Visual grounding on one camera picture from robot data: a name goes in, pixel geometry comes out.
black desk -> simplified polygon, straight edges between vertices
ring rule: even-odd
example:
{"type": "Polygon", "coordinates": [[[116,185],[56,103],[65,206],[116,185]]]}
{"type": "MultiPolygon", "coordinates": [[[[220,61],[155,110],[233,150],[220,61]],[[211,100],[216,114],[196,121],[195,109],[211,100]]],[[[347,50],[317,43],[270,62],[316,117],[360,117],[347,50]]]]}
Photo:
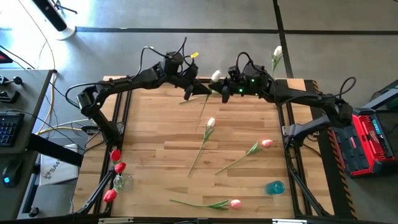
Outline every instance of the black desk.
{"type": "Polygon", "coordinates": [[[0,88],[4,91],[17,90],[21,94],[14,104],[0,103],[0,111],[19,109],[34,115],[25,114],[24,122],[14,147],[0,147],[1,172],[10,159],[19,157],[23,160],[22,177],[18,185],[14,188],[5,188],[3,184],[0,184],[0,220],[14,220],[19,213],[38,152],[65,162],[68,162],[71,157],[75,160],[80,158],[81,162],[81,155],[32,134],[36,121],[35,116],[39,115],[45,92],[50,83],[51,70],[0,70],[0,75],[9,80],[18,76],[24,82],[23,85],[11,83],[0,88]]]}

concrete floor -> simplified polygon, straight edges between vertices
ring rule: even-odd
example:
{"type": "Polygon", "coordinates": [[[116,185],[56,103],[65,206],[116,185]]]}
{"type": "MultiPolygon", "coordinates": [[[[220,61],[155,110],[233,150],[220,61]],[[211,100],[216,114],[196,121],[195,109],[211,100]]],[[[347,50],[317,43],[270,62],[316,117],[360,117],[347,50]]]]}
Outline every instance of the concrete floor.
{"type": "MultiPolygon", "coordinates": [[[[17,1],[4,2],[0,2],[0,28],[11,27],[12,31],[0,29],[0,44],[34,66],[52,68],[47,46],[39,60],[45,41],[23,8],[17,1]],[[17,13],[17,21],[9,19],[17,13]]],[[[284,28],[289,30],[398,30],[398,2],[393,0],[278,2],[284,28]]],[[[80,27],[277,29],[272,0],[63,0],[62,4],[78,11],[77,15],[65,11],[63,17],[80,27]]],[[[197,64],[201,76],[215,70],[227,71],[240,51],[247,51],[256,63],[271,69],[269,52],[280,45],[278,34],[78,32],[66,41],[49,40],[59,71],[57,88],[65,92],[69,86],[95,82],[104,75],[135,74],[143,46],[153,46],[160,52],[175,50],[185,36],[186,52],[200,53],[197,64]]],[[[286,42],[295,78],[316,80],[323,92],[337,93],[345,78],[356,77],[356,86],[344,96],[353,106],[364,105],[372,93],[398,77],[396,35],[286,35],[286,42]]],[[[159,60],[158,55],[146,52],[143,67],[159,60]]],[[[283,61],[274,76],[286,78],[283,61]]],[[[55,96],[60,123],[84,118],[60,95],[55,96]]],[[[44,103],[41,117],[45,117],[48,108],[44,103]]],[[[398,177],[349,181],[357,214],[363,220],[396,223],[398,193],[393,187],[380,190],[381,183],[397,186],[398,177]]],[[[64,187],[60,184],[52,194],[70,194],[73,188],[70,183],[64,187]]],[[[69,211],[67,195],[48,203],[38,194],[34,203],[47,208],[46,216],[69,211]]]]}

blue cup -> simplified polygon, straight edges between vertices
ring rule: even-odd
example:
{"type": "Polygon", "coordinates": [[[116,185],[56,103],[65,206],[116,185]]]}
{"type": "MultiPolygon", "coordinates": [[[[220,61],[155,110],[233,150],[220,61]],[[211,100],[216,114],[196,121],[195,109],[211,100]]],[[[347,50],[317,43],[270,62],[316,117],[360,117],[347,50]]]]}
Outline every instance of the blue cup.
{"type": "Polygon", "coordinates": [[[281,181],[273,181],[266,185],[266,193],[269,195],[281,194],[285,191],[285,185],[281,181]]]}

wooden tabletop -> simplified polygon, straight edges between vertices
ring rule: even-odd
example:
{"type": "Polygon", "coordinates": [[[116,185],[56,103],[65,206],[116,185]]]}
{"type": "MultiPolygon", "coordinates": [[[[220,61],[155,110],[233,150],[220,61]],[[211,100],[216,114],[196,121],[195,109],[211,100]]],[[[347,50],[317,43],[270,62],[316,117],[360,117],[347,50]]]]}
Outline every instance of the wooden tabletop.
{"type": "MultiPolygon", "coordinates": [[[[288,80],[288,84],[305,89],[302,79],[288,80]]],[[[121,192],[114,201],[112,216],[294,217],[276,106],[254,96],[232,96],[227,104],[222,104],[220,95],[212,94],[201,114],[205,97],[180,104],[182,96],[183,90],[168,84],[156,90],[133,91],[123,162],[127,164],[125,173],[133,176],[134,183],[132,189],[121,192]],[[210,118],[216,119],[214,133],[188,177],[210,118]],[[263,139],[274,143],[215,175],[263,139]],[[285,184],[285,192],[266,195],[264,186],[275,180],[285,184]],[[240,199],[242,207],[219,211],[181,205],[170,199],[196,205],[240,199]]],[[[116,96],[110,96],[103,106],[108,119],[112,117],[115,99],[116,96]]],[[[307,106],[293,104],[293,112],[297,123],[312,119],[307,106]]],[[[88,147],[100,141],[98,136],[88,147]]],[[[318,150],[317,143],[306,144],[318,150]]],[[[98,185],[104,149],[104,145],[98,146],[85,154],[73,199],[75,208],[80,208],[98,185]]],[[[321,158],[305,147],[301,152],[309,189],[324,209],[333,213],[321,158]]],[[[297,189],[303,210],[302,193],[297,189]]]]}

black keyboard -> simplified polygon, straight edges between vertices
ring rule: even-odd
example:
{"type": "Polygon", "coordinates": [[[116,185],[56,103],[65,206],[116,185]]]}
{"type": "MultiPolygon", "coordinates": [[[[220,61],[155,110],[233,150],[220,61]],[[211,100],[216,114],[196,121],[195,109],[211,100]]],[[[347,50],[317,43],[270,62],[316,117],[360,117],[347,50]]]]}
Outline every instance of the black keyboard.
{"type": "Polygon", "coordinates": [[[0,147],[12,147],[21,130],[25,114],[0,112],[0,147]]]}

